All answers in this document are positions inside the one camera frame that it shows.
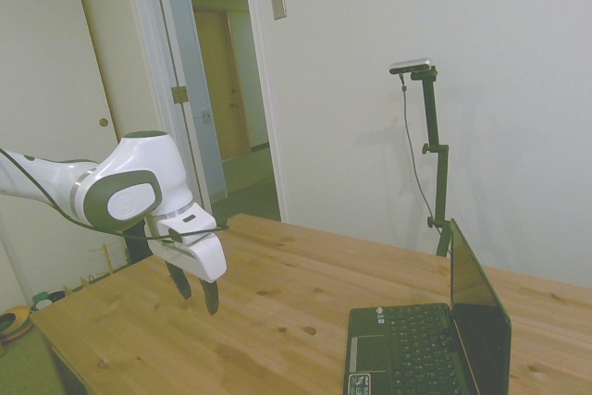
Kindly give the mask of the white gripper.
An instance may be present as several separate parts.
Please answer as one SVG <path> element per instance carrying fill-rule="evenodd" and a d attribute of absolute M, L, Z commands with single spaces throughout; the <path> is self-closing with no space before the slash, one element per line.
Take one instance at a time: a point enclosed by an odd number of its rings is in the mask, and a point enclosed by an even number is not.
<path fill-rule="evenodd" d="M 165 236 L 149 241 L 153 254 L 166 261 L 169 275 L 180 295 L 188 300 L 192 296 L 191 285 L 185 272 L 200 278 L 207 311 L 215 315 L 219 308 L 216 280 L 227 271 L 226 258 L 221 242 L 213 232 L 215 219 L 197 203 L 161 215 L 148 216 L 147 233 L 152 237 Z"/>

